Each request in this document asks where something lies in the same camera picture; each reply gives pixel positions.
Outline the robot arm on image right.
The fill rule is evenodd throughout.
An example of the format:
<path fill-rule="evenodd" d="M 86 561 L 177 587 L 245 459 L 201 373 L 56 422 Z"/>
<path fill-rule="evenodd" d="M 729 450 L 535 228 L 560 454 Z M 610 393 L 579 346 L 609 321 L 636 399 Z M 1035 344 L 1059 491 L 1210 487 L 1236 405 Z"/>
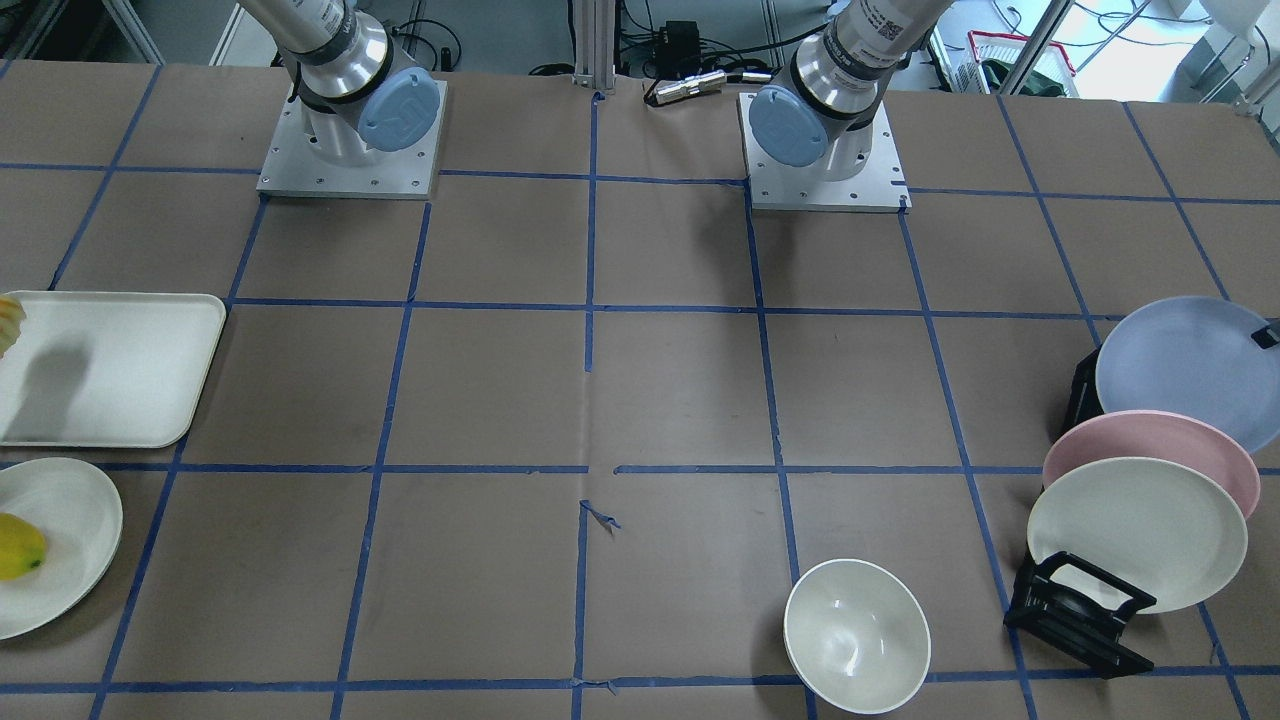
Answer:
<path fill-rule="evenodd" d="M 759 88 L 765 137 L 804 158 L 886 109 L 913 206 L 748 224 L 756 316 L 774 348 L 940 343 L 1071 357 L 1138 307 L 1229 297 L 1277 318 L 1277 155 L 1224 105 L 891 92 L 818 32 Z"/>

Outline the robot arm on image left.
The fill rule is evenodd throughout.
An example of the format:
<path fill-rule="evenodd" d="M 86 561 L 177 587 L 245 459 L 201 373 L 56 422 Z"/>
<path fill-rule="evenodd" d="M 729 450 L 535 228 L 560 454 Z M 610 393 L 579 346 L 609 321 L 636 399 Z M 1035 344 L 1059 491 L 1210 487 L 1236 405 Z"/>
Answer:
<path fill-rule="evenodd" d="M 264 159 L 264 183 L 311 165 L 369 170 L 372 187 L 403 177 L 422 190 L 435 174 L 447 85 L 353 1 L 242 1 L 276 45 L 291 87 Z"/>

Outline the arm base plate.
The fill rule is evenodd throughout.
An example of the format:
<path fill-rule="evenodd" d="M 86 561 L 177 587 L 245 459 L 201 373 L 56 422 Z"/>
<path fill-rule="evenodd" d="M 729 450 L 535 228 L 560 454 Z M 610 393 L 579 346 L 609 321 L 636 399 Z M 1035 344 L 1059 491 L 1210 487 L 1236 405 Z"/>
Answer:
<path fill-rule="evenodd" d="M 337 114 L 316 111 L 300 97 L 284 102 L 257 191 L 291 199 L 429 200 L 449 95 L 445 81 L 435 85 L 442 105 L 433 127 L 396 152 L 367 145 Z"/>
<path fill-rule="evenodd" d="M 755 209 L 897 213 L 911 206 L 886 104 L 870 126 L 846 133 L 818 161 L 788 167 L 769 156 L 753 136 L 749 108 L 754 97 L 739 96 L 739 115 Z"/>

